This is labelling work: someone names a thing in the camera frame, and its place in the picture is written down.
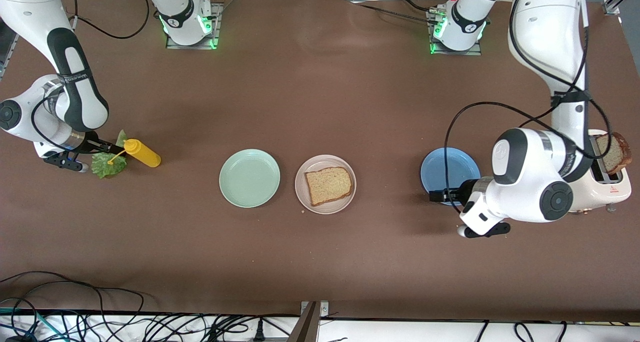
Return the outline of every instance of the black cable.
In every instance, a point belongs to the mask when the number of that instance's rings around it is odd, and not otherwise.
[[[16,333],[16,335],[20,335],[20,333],[18,333],[19,330],[23,330],[22,328],[18,328],[16,327],[16,320],[14,320],[14,317],[16,316],[16,309],[18,309],[18,306],[20,305],[20,303],[27,303],[29,305],[29,307],[31,308],[31,311],[33,312],[33,324],[30,326],[30,328],[27,330],[27,332],[24,333],[24,335],[22,335],[22,337],[26,336],[26,335],[30,335],[30,338],[33,338],[34,340],[38,340],[35,335],[34,332],[38,326],[38,317],[37,317],[37,310],[36,307],[34,306],[34,304],[32,304],[30,301],[28,301],[25,298],[21,298],[21,297],[9,297],[9,298],[5,298],[2,301],[0,301],[0,305],[7,302],[7,301],[16,301],[16,304],[13,306],[13,308],[11,309],[11,329]]]
[[[253,342],[263,342],[265,337],[265,329],[263,328],[264,319],[258,319],[258,327],[255,329],[255,335],[253,336]]]
[[[173,323],[174,321],[183,318],[183,317],[193,317],[192,319],[188,319],[186,322],[184,322],[183,324],[181,324],[180,326],[176,327],[176,328],[172,328],[170,326],[168,326],[168,324]],[[166,322],[165,324],[163,324],[164,328],[167,328],[171,331],[171,333],[169,335],[166,335],[162,338],[162,340],[169,340],[169,338],[173,337],[174,335],[178,335],[181,339],[182,339],[182,335],[187,335],[187,334],[192,334],[192,333],[199,333],[202,332],[204,329],[202,330],[197,330],[197,331],[186,331],[186,332],[180,332],[181,328],[184,328],[187,324],[197,320],[197,319],[202,319],[203,323],[206,326],[206,320],[204,319],[204,317],[206,316],[206,314],[179,314],[178,317],[174,318],[173,320]],[[149,340],[153,340],[153,337],[162,329],[158,329],[158,331],[156,331],[156,333],[154,333]]]
[[[154,338],[158,333],[160,333],[160,331],[162,331],[162,330],[163,330],[163,328],[169,329],[169,330],[171,330],[171,331],[173,332],[174,330],[172,330],[172,329],[171,329],[171,327],[169,326],[169,323],[172,323],[172,322],[176,321],[177,319],[181,318],[182,316],[183,316],[183,314],[181,314],[181,313],[178,313],[178,314],[170,314],[170,315],[166,315],[165,317],[161,318],[161,319],[160,319],[160,320],[158,320],[158,321],[155,321],[155,320],[154,320],[154,321],[152,322],[152,323],[154,323],[154,324],[149,323],[149,325],[147,325],[147,326],[146,326],[146,328],[144,328],[144,336],[142,337],[142,342],[145,342],[145,341],[147,341],[147,340],[153,340],[153,338]],[[164,323],[163,323],[163,321],[164,321],[165,319],[170,319],[171,317],[173,317],[173,319],[171,319],[171,320],[167,320],[167,322],[164,322]],[[161,326],[161,328],[158,328],[158,330],[156,330],[153,334],[151,334],[151,335],[150,335],[151,331],[153,331],[153,330],[154,330],[154,328],[155,328],[158,324]]]
[[[103,320],[103,322],[105,323],[105,327],[107,328],[107,330],[109,330],[109,332],[111,333],[111,336],[109,336],[109,337],[106,339],[106,342],[108,342],[108,340],[110,340],[112,337],[115,337],[115,338],[116,338],[116,339],[118,339],[120,342],[124,342],[123,340],[121,340],[121,339],[116,335],[116,333],[118,333],[119,331],[121,331],[125,326],[122,326],[121,328],[119,328],[119,329],[118,329],[118,330],[116,330],[115,332],[114,332],[114,330],[112,330],[112,329],[109,327],[109,323],[107,322],[106,317],[105,317],[105,309],[104,309],[103,295],[102,295],[102,293],[100,292],[100,290],[103,290],[103,291],[124,291],[124,292],[129,292],[129,293],[131,293],[131,294],[135,294],[135,295],[137,295],[138,297],[140,297],[140,301],[141,301],[140,306],[139,306],[139,308],[138,308],[137,312],[135,312],[135,313],[134,313],[133,317],[131,317],[131,319],[129,320],[129,322],[133,322],[133,319],[135,319],[135,318],[137,317],[137,315],[138,315],[138,314],[140,313],[140,311],[142,310],[142,306],[144,305],[144,300],[145,300],[145,298],[144,298],[144,296],[143,296],[142,294],[140,294],[139,292],[131,291],[130,289],[116,288],[116,287],[94,287],[93,285],[91,285],[91,284],[89,284],[89,283],[86,283],[86,282],[80,282],[80,281],[76,281],[76,280],[58,280],[58,281],[53,281],[53,282],[46,282],[46,283],[42,283],[42,284],[37,285],[36,287],[34,287],[34,288],[30,289],[28,292],[26,292],[26,293],[23,295],[23,298],[24,298],[25,296],[27,296],[28,294],[30,294],[30,293],[32,293],[32,292],[34,292],[34,291],[36,291],[37,289],[39,289],[39,288],[41,288],[41,287],[44,287],[45,285],[51,285],[51,284],[55,284],[55,283],[73,283],[73,284],[77,284],[77,285],[82,285],[82,286],[84,286],[84,287],[89,287],[89,288],[93,289],[93,290],[94,290],[94,292],[96,292],[96,294],[98,295],[98,298],[99,298],[99,300],[100,300],[100,314],[102,315],[102,320]]]
[[[555,109],[558,107],[558,105],[556,105],[555,107],[551,107],[551,108],[547,109],[547,110],[546,110],[546,112],[544,112],[544,113],[540,114],[539,116],[535,116],[535,118],[536,118],[536,119],[541,119],[541,118],[546,117],[546,116],[547,116],[547,114],[549,114],[549,113],[551,113],[551,112],[555,111]],[[518,125],[518,128],[522,128],[522,127],[524,127],[525,125],[527,125],[528,123],[531,123],[531,122],[533,122],[533,119],[527,119],[527,120],[526,120],[525,122],[523,122],[521,125]]]
[[[94,285],[91,285],[90,283],[81,282],[81,281],[78,281],[78,280],[73,280],[71,278],[68,278],[67,276],[64,276],[63,274],[56,273],[56,272],[50,272],[50,271],[26,271],[26,272],[14,274],[13,276],[10,276],[8,278],[2,279],[2,280],[0,280],[0,283],[4,283],[4,282],[7,282],[7,281],[12,280],[12,279],[19,278],[21,276],[25,276],[27,274],[48,274],[48,275],[52,275],[52,276],[57,276],[58,278],[61,278],[62,280],[41,283],[40,285],[37,285],[36,287],[34,287],[34,288],[30,289],[28,292],[26,292],[21,299],[24,299],[28,294],[36,291],[37,289],[39,289],[41,287],[44,287],[45,285],[51,285],[51,284],[54,284],[54,283],[73,283],[73,284],[77,284],[77,285],[81,285],[83,287],[89,287],[90,289],[93,289],[94,292],[96,292],[96,294],[98,295],[98,298],[99,298],[99,301],[100,301],[100,314],[102,315],[102,320],[103,320],[103,322],[105,322],[106,328],[111,333],[111,336],[109,336],[106,339],[106,342],[108,342],[108,340],[110,340],[112,337],[115,337],[120,342],[124,342],[121,338],[116,336],[115,333],[118,333],[119,331],[121,331],[122,328],[125,327],[125,325],[123,325],[121,328],[119,328],[115,332],[111,328],[109,328],[109,323],[107,322],[106,317],[105,317],[103,295],[100,292],[100,290],[103,290],[103,291],[123,291],[123,292],[128,292],[130,294],[134,294],[134,295],[136,295],[136,296],[138,296],[140,298],[140,305],[139,305],[137,311],[133,314],[133,317],[131,317],[131,319],[129,320],[129,322],[133,322],[133,320],[138,316],[138,314],[142,310],[142,307],[144,306],[145,297],[139,292],[132,291],[130,289],[119,288],[119,287],[95,287]]]
[[[416,8],[419,11],[423,11],[423,12],[428,12],[429,11],[429,8],[421,7],[420,5],[415,4],[414,2],[412,2],[412,0],[404,0],[404,1],[409,3],[413,8]]]
[[[41,107],[44,102],[46,102],[48,97],[44,97],[42,100],[40,100],[35,107],[33,108],[33,110],[31,111],[31,125],[33,125],[33,129],[39,134],[39,136],[41,136],[42,139],[44,139],[47,143],[50,143],[52,146],[56,147],[56,148],[60,148],[64,151],[67,152],[73,152],[75,153],[73,150],[63,147],[58,143],[55,143],[54,141],[52,141],[51,139],[49,139],[46,135],[44,135],[41,130],[38,128],[38,125],[36,125],[36,111],[38,110],[39,107]],[[100,153],[100,151],[93,151],[93,152],[86,152],[83,154],[97,154]]]
[[[225,333],[243,333],[249,330],[249,326],[247,326],[245,324],[245,322],[248,322],[252,319],[256,319],[259,317],[246,317],[245,315],[239,315],[237,317],[232,317],[231,320],[229,319],[225,319],[224,321],[222,321],[222,324],[220,324],[220,326],[217,326],[217,329],[219,330],[219,332],[215,335],[215,340],[217,340],[217,338],[222,337],[222,340],[225,339]],[[243,326],[245,329],[244,330],[232,330],[233,328],[236,328],[238,326]]]
[[[524,328],[526,334],[528,335],[528,340],[524,340],[524,338],[522,338],[522,336],[518,332],[518,327],[519,326],[522,326]],[[522,322],[515,323],[513,325],[513,331],[516,333],[516,337],[518,337],[518,339],[521,340],[521,342],[534,342],[533,336],[531,335],[531,332],[529,331],[527,326],[524,325],[524,323],[522,323]]]
[[[10,329],[10,330],[13,330],[13,332],[14,332],[16,335],[20,335],[20,333],[18,333],[18,332],[22,332],[22,333],[24,333],[25,335],[27,335],[27,334],[31,334],[28,330],[25,330],[25,329],[22,329],[22,328],[17,328],[17,327],[16,327],[16,328],[13,328],[12,326],[9,326],[9,324],[4,324],[4,323],[0,323],[0,328],[7,328],[7,329]]]
[[[399,17],[402,17],[402,18],[407,18],[409,20],[421,21],[421,22],[427,23],[427,24],[436,23],[436,21],[425,20],[423,18],[418,18],[418,17],[414,17],[414,16],[408,16],[406,14],[402,14],[402,13],[398,13],[398,12],[387,11],[386,9],[380,9],[380,8],[376,8],[376,7],[371,7],[370,5],[362,5],[362,4],[358,4],[358,5],[363,7],[363,8],[373,9],[374,11],[387,13],[387,14],[391,14],[391,15],[394,15],[394,16],[399,16]]]
[[[278,326],[277,324],[275,324],[274,322],[271,322],[269,319],[263,318],[263,320],[266,323],[269,323],[271,326],[274,326],[277,330],[281,331],[282,333],[285,333],[286,335],[290,335],[289,332],[287,332],[284,328],[282,328],[281,326]]]
[[[475,342],[480,342],[480,340],[482,339],[482,335],[485,334],[487,326],[489,326],[488,319],[484,321],[484,325],[482,326],[482,329],[480,329],[480,333],[478,333],[478,337],[475,339]]]
[[[139,34],[139,32],[142,32],[142,29],[144,29],[144,27],[146,27],[147,21],[149,21],[149,14],[151,13],[151,8],[149,7],[149,0],[144,0],[144,3],[146,4],[146,16],[144,17],[144,22],[142,23],[140,28],[137,31],[133,32],[133,34],[130,34],[128,36],[115,36],[114,34],[111,34],[110,32],[106,32],[105,30],[100,29],[98,26],[96,26],[95,24],[91,23],[89,20],[79,16],[78,15],[78,0],[73,0],[73,3],[75,5],[75,14],[74,14],[74,16],[76,18],[78,18],[78,20],[82,20],[83,22],[85,22],[90,27],[96,29],[98,32],[101,32],[102,34],[105,34],[106,36],[109,36],[109,37],[114,38],[114,39],[129,39],[129,38],[133,38],[133,37],[137,36],[137,34]]]
[[[562,323],[562,331],[560,332],[560,336],[558,336],[557,342],[562,342],[562,338],[565,337],[565,332],[567,332],[567,322],[562,321],[560,323]]]

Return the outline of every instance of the table surface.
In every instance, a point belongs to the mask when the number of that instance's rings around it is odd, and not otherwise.
[[[142,0],[78,1],[80,15],[121,35],[145,13]],[[420,16],[404,2],[375,5]],[[343,317],[638,319],[637,194],[615,214],[514,222],[506,236],[470,240],[457,235],[454,211],[429,203],[422,188],[423,158],[465,105],[498,101],[531,114],[549,106],[546,84],[508,51],[509,11],[494,7],[481,57],[430,55],[424,24],[345,0],[236,0],[215,51],[165,50],[157,20],[124,41],[80,24],[110,106],[100,136],[124,129],[162,165],[131,161],[99,180],[57,170],[27,141],[0,134],[2,276],[48,269],[136,289],[153,296],[145,310],[299,313],[300,301],[327,299]],[[597,5],[588,63],[592,95],[614,129],[640,143],[638,74],[618,18]],[[0,98],[52,72],[20,41]],[[487,175],[494,141],[522,121],[476,107],[450,145]],[[254,209],[234,207],[218,187],[224,161],[245,148],[265,150],[281,168],[278,192]],[[347,160],[358,179],[349,207],[330,216],[305,212],[294,189],[299,166],[318,154]],[[42,289],[34,301],[98,307],[78,288]],[[114,296],[105,308],[136,303]]]

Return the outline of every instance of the yellow squeeze bottle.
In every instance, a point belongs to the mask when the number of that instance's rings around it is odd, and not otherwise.
[[[138,139],[126,139],[126,141],[124,141],[124,150],[126,154],[131,155],[131,157],[138,159],[151,168],[159,166],[162,160],[160,155],[149,149],[148,146],[142,144]]]

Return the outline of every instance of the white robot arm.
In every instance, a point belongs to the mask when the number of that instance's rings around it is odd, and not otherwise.
[[[211,34],[209,0],[151,1],[160,13],[164,32],[178,45],[195,45]]]
[[[60,0],[0,0],[0,17],[53,65],[57,75],[36,80],[21,95],[0,103],[0,127],[34,142],[46,162],[74,171],[87,166],[69,152],[109,152],[94,129],[109,116],[80,42]]]
[[[455,51],[473,47],[485,25],[496,0],[449,0],[445,4],[446,24],[434,36]]]
[[[484,13],[483,3],[478,9]],[[493,176],[466,181],[455,193],[464,204],[459,215],[464,225],[458,230],[462,236],[506,233],[508,225],[501,221],[508,217],[556,221],[576,210],[574,192],[581,198],[592,194],[584,181],[594,178],[586,175],[594,160],[581,152],[595,155],[587,130],[590,96],[580,42],[581,10],[587,27],[584,0],[514,0],[509,49],[547,83],[555,107],[551,126],[560,135],[513,128],[498,138],[491,155]],[[630,193],[631,187],[615,202]]]
[[[0,0],[0,17],[55,68],[66,95],[55,103],[55,115],[79,132],[102,127],[109,107],[60,0]]]

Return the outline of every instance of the toast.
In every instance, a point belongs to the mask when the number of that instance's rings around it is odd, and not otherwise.
[[[599,152],[603,153],[607,148],[608,137],[601,135],[596,138]],[[631,163],[631,148],[626,139],[620,133],[613,132],[611,134],[611,148],[602,159],[606,173],[614,175]]]
[[[343,167],[329,167],[304,174],[311,205],[317,207],[350,196],[354,190],[352,176]]]

